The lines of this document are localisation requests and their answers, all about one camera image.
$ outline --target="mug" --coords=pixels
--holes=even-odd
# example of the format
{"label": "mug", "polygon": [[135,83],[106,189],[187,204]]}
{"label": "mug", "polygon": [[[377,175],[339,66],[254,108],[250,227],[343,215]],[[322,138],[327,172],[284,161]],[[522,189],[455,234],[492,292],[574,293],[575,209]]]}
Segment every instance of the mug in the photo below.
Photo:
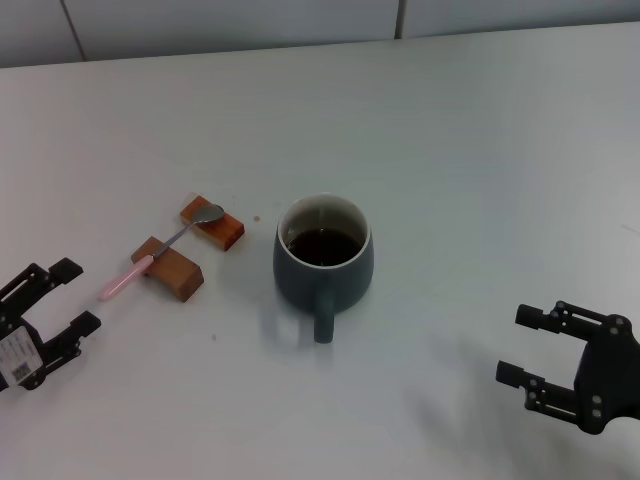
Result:
{"label": "mug", "polygon": [[[307,263],[289,250],[300,234],[321,229],[349,236],[360,249],[331,266]],[[373,276],[373,241],[364,214],[349,200],[326,193],[296,201],[278,222],[273,273],[282,295],[315,316],[315,341],[331,343],[334,315],[360,300]]]}

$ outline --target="table surface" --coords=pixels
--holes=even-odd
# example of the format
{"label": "table surface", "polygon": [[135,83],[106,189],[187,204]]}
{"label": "table surface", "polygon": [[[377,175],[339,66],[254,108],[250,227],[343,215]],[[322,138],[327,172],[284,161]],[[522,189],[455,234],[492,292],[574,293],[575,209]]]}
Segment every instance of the table surface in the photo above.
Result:
{"label": "table surface", "polygon": [[[0,71],[0,283],[68,256],[85,273],[26,318],[103,321],[0,394],[0,478],[637,478],[640,423],[590,436],[494,375],[572,385],[583,342],[520,303],[640,311],[638,51],[623,24]],[[323,191],[376,247],[328,346],[271,270],[279,215]],[[95,302],[195,193],[246,226],[176,244],[196,294]]]}

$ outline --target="coffee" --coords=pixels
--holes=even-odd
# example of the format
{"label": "coffee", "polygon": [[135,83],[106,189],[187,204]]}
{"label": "coffee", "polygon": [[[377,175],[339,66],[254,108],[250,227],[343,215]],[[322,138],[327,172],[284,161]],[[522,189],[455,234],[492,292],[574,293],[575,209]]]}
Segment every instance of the coffee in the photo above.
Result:
{"label": "coffee", "polygon": [[338,230],[320,228],[301,233],[287,244],[287,248],[303,262],[332,267],[351,260],[362,245]]}

